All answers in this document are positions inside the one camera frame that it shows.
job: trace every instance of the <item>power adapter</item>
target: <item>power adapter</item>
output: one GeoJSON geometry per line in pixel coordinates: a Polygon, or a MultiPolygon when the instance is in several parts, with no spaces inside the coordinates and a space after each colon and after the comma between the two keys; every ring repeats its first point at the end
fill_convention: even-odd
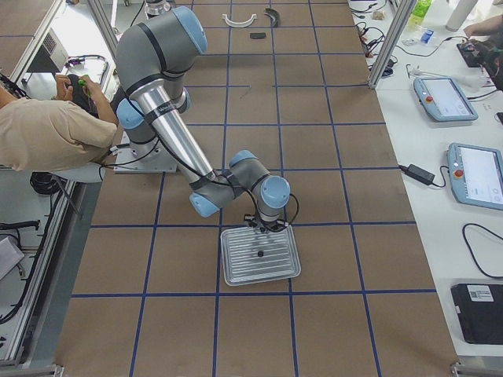
{"type": "Polygon", "coordinates": [[[421,182],[423,185],[429,186],[433,183],[433,180],[435,179],[434,174],[424,169],[421,169],[416,165],[410,164],[408,167],[404,167],[403,165],[398,166],[405,175],[411,177],[412,179],[415,179],[416,181],[421,182]]]}

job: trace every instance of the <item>hand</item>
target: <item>hand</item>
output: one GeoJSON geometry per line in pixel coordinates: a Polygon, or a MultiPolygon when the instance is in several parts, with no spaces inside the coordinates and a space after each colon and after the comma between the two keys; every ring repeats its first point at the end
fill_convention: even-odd
{"type": "Polygon", "coordinates": [[[100,99],[105,98],[105,95],[101,91],[101,86],[91,80],[88,75],[84,75],[79,78],[86,83],[84,91],[93,101],[99,101],[100,99]]]}
{"type": "Polygon", "coordinates": [[[466,36],[467,36],[468,38],[471,38],[471,37],[472,37],[472,35],[473,35],[473,32],[475,31],[475,25],[474,25],[474,24],[469,25],[469,26],[465,27],[465,28],[463,29],[463,31],[464,31],[464,33],[466,34],[466,36]]]}
{"type": "Polygon", "coordinates": [[[65,75],[56,75],[56,91],[55,99],[59,101],[71,101],[73,99],[73,86],[70,79],[65,75]]]}

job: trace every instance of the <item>white table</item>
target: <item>white table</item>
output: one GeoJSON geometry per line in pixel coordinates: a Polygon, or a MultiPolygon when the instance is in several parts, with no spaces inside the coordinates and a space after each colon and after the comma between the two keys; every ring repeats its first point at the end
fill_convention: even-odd
{"type": "MultiPolygon", "coordinates": [[[[491,6],[491,2],[481,0],[476,18],[465,22],[464,26],[503,13],[502,5],[491,6]]],[[[378,27],[385,32],[391,23],[390,11],[387,9],[388,17],[384,21],[365,20],[367,26],[378,27]]],[[[444,25],[450,12],[451,8],[445,0],[436,0],[425,17],[422,26],[434,31],[437,42],[450,36],[464,35],[463,26],[458,32],[445,29],[444,25]]],[[[375,31],[368,34],[372,38],[378,35],[375,31]]],[[[400,41],[411,36],[410,31],[404,31],[400,41]]],[[[479,119],[471,123],[433,122],[413,92],[413,78],[408,77],[406,64],[411,64],[412,67],[419,65],[422,71],[443,75],[479,75],[478,68],[468,68],[463,61],[456,47],[456,43],[460,42],[459,38],[444,42],[431,57],[413,57],[395,49],[393,55],[398,58],[398,64],[393,67],[394,74],[381,79],[376,88],[398,162],[406,166],[413,163],[429,170],[435,174],[437,184],[442,183],[439,167],[446,164],[446,150],[450,143],[482,145],[503,150],[503,125],[495,118],[496,112],[503,111],[502,92],[473,101],[479,119]]],[[[424,45],[405,47],[401,42],[398,45],[411,53],[419,54],[428,54],[434,48],[424,45]]],[[[481,88],[474,91],[468,87],[464,88],[469,97],[493,89],[481,88]]],[[[464,244],[461,228],[467,222],[475,222],[503,235],[503,212],[458,203],[454,199],[449,182],[444,189],[433,189],[405,175],[403,181],[457,354],[503,356],[503,346],[471,345],[463,340],[450,294],[450,288],[458,283],[498,284],[498,281],[486,278],[475,267],[464,244]]],[[[503,275],[503,243],[477,230],[468,229],[467,235],[480,265],[488,273],[503,275]]]]}

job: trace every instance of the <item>touchscreen display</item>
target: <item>touchscreen display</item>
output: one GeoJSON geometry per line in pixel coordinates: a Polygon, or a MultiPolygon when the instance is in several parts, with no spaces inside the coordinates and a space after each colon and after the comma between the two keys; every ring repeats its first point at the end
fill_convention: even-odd
{"type": "Polygon", "coordinates": [[[464,104],[463,97],[449,79],[424,80],[426,89],[433,97],[439,112],[443,116],[471,115],[464,104]]]}
{"type": "Polygon", "coordinates": [[[491,151],[460,147],[467,197],[502,204],[503,178],[497,155],[491,151]]]}

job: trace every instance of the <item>robotic arm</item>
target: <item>robotic arm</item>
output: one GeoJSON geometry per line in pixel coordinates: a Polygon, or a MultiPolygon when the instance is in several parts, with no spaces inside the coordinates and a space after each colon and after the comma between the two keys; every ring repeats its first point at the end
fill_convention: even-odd
{"type": "Polygon", "coordinates": [[[217,212],[243,192],[251,195],[255,214],[245,221],[263,232],[285,228],[279,219],[290,196],[288,182],[273,176],[249,151],[238,152],[229,169],[217,174],[184,124],[180,112],[190,104],[183,76],[206,51],[204,30],[194,13],[178,7],[128,29],[117,47],[117,70],[126,95],[118,117],[131,140],[159,142],[178,162],[193,193],[190,201],[203,217],[217,212]],[[141,121],[130,126],[131,109],[141,121]]]}

